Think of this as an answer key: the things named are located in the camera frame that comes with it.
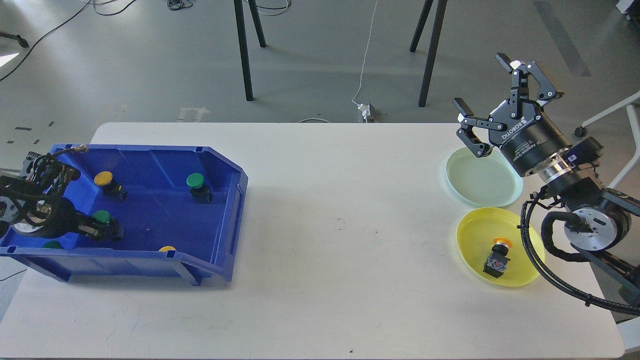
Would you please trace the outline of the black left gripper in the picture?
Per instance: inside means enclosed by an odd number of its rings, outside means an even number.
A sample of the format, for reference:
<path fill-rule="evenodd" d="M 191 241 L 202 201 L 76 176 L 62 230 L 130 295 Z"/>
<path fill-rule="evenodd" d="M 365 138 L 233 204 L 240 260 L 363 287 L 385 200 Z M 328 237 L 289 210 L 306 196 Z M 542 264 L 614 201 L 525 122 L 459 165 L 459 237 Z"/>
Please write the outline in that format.
<path fill-rule="evenodd" d="M 96 210 L 93 214 L 80 212 L 65 197 L 53 203 L 43 200 L 35 203 L 22 221 L 22 234 L 27 237 L 57 239 L 68 233 L 96 242 L 117 242 L 125 237 L 123 227 L 108 224 L 107 210 Z"/>

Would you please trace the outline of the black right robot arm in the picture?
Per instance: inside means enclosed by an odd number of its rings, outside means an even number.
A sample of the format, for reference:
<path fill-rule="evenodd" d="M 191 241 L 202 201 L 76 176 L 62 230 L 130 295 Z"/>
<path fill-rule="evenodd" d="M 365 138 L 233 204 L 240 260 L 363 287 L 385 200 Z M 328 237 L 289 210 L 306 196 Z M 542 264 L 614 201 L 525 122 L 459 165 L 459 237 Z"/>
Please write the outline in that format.
<path fill-rule="evenodd" d="M 455 98 L 461 123 L 457 136 L 475 157 L 497 149 L 520 177 L 537 174 L 544 182 L 522 205 L 518 228 L 527 257 L 545 280 L 586 306 L 638 316 L 639 267 L 610 248 L 626 237 L 632 217 L 639 215 L 639 201 L 602 184 L 595 169 L 603 146 L 594 137 L 574 145 L 546 115 L 544 105 L 563 92 L 536 62 L 511 60 L 500 52 L 496 60 L 510 74 L 509 97 L 487 118 L 475 116 L 464 100 Z M 582 291 L 542 262 L 530 237 L 531 215 L 542 199 L 552 199 L 539 233 L 546 251 L 566 262 L 596 265 L 621 285 L 624 303 Z"/>

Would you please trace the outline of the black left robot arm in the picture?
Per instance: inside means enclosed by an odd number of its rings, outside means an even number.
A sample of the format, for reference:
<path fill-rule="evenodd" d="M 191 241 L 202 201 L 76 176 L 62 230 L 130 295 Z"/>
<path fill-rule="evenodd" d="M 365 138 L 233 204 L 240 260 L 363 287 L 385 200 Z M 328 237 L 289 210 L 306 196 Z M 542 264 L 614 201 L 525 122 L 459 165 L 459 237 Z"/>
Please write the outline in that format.
<path fill-rule="evenodd" d="M 1 235 L 14 230 L 25 237 L 57 239 L 75 233 L 94 241 L 119 241 L 125 229 L 107 210 L 92 215 L 80 212 L 64 196 L 81 171 L 58 159 L 67 153 L 86 153 L 87 145 L 73 145 L 57 152 L 29 152 L 18 175 L 2 172 Z"/>

